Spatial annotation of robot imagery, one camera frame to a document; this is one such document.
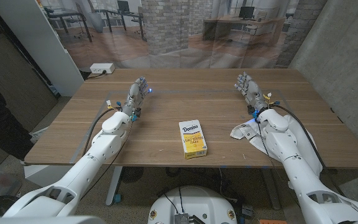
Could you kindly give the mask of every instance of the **office background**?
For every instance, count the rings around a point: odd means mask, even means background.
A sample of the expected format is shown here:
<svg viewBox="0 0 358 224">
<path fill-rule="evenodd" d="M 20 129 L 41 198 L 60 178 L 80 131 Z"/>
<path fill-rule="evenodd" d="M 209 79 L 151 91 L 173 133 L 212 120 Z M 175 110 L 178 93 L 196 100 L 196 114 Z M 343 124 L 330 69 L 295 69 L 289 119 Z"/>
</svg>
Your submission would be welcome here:
<svg viewBox="0 0 358 224">
<path fill-rule="evenodd" d="M 75 15 L 62 19 L 50 16 L 48 20 L 76 66 L 87 71 L 93 63 L 106 62 L 113 62 L 118 68 L 273 68 L 283 51 L 298 1 L 39 0 L 39 3 L 53 10 L 50 15 L 71 11 L 84 15 L 83 19 Z M 245 17 L 241 17 L 242 7 L 248 11 Z"/>
</svg>

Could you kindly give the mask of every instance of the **white power strip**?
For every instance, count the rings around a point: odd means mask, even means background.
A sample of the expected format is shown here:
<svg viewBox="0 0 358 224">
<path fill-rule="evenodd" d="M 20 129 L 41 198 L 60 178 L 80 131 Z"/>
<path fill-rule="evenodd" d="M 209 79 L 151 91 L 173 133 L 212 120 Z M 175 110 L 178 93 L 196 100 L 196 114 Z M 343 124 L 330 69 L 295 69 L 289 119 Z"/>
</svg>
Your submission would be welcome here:
<svg viewBox="0 0 358 224">
<path fill-rule="evenodd" d="M 112 74 L 116 68 L 112 63 L 94 63 L 90 69 L 93 74 L 102 74 L 104 70 L 107 74 Z"/>
</svg>

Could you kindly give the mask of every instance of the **table leg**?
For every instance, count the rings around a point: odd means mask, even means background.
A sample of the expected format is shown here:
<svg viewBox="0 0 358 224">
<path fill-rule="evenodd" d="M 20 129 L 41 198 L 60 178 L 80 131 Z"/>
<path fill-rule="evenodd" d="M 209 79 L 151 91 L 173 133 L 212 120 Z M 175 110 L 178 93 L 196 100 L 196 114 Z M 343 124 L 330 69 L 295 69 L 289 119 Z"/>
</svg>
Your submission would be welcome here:
<svg viewBox="0 0 358 224">
<path fill-rule="evenodd" d="M 122 25 L 124 26 L 124 30 L 127 30 L 127 27 L 125 26 L 125 21 L 124 21 L 123 15 L 121 15 L 121 19 L 122 19 Z"/>
<path fill-rule="evenodd" d="M 86 22 L 85 22 L 85 16 L 81 15 L 81 18 L 82 18 L 82 21 L 83 21 L 84 26 L 85 26 L 86 34 L 88 35 L 88 39 L 89 39 L 90 42 L 92 42 L 90 31 L 88 30 L 88 26 L 86 25 Z"/>
<path fill-rule="evenodd" d="M 60 22 L 62 22 L 62 26 L 63 26 L 63 28 L 64 28 L 64 29 L 65 29 L 65 31 L 66 31 L 66 34 L 68 34 L 68 30 L 67 30 L 67 27 L 66 27 L 65 21 L 63 20 L 63 17 L 62 17 L 62 16 L 60 16 L 59 18 L 60 18 Z"/>
<path fill-rule="evenodd" d="M 114 203 L 114 196 L 118 189 L 118 182 L 119 182 L 119 178 L 121 176 L 121 171 L 122 171 L 122 167 L 120 167 L 120 166 L 116 166 L 114 168 L 114 171 L 113 171 L 112 177 L 111 177 L 109 192 L 108 192 L 107 198 L 106 198 L 107 206 L 111 206 Z"/>
<path fill-rule="evenodd" d="M 106 12 L 106 19 L 107 19 L 107 24 L 109 25 L 110 32 L 112 32 L 112 30 L 111 30 L 111 24 L 110 24 L 110 18 L 109 18 L 109 13 L 108 13 L 108 12 Z"/>
<path fill-rule="evenodd" d="M 139 18 L 139 26 L 140 26 L 140 34 L 142 36 L 142 40 L 147 41 L 143 35 L 142 18 Z"/>
<path fill-rule="evenodd" d="M 266 184 L 268 196 L 270 197 L 270 201 L 272 203 L 272 207 L 274 210 L 280 210 L 281 205 L 278 200 L 277 188 L 273 180 L 273 174 L 271 169 L 262 169 L 262 175 L 264 177 L 264 181 Z"/>
</svg>

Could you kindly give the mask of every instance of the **wooden table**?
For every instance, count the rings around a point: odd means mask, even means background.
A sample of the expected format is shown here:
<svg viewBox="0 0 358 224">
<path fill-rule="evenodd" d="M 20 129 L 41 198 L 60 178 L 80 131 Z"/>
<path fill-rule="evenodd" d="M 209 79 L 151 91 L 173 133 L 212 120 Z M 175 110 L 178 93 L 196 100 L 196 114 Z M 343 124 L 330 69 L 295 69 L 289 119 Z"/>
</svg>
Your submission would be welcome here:
<svg viewBox="0 0 358 224">
<path fill-rule="evenodd" d="M 313 135 L 328 168 L 358 169 L 358 140 L 302 75 L 289 69 L 117 69 L 112 75 L 86 81 L 25 161 L 50 165 L 77 161 L 83 148 L 73 155 L 106 97 L 124 102 L 130 84 L 143 75 L 154 92 L 145 99 L 142 116 L 133 124 L 114 165 L 271 167 L 268 157 L 248 141 L 230 137 L 232 128 L 252 118 L 244 97 L 233 87 L 243 71 L 262 90 L 273 90 L 274 100 L 284 97 L 284 103 Z M 101 119 L 93 134 L 108 117 Z M 191 119 L 201 123 L 208 154 L 186 160 L 178 123 Z"/>
<path fill-rule="evenodd" d="M 258 27 L 273 24 L 275 27 L 270 36 L 268 45 L 273 46 L 280 38 L 281 30 L 283 29 L 285 17 L 274 18 L 269 20 L 242 20 L 238 16 L 226 15 L 222 17 L 204 19 L 203 24 L 203 40 L 214 40 L 229 35 L 232 24 L 249 24 Z"/>
</svg>

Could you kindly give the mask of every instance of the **computer monitor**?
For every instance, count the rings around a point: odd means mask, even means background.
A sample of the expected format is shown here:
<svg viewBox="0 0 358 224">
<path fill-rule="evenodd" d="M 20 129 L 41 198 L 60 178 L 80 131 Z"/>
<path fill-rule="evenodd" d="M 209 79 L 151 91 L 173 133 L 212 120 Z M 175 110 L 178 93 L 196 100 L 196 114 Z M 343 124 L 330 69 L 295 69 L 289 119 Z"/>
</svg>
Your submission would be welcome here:
<svg viewBox="0 0 358 224">
<path fill-rule="evenodd" d="M 118 3 L 118 9 L 121 12 L 129 12 L 129 5 L 127 1 L 117 1 Z"/>
<path fill-rule="evenodd" d="M 252 15 L 254 14 L 255 7 L 241 7 L 240 9 L 240 16 L 241 18 L 245 19 L 252 19 Z"/>
</svg>

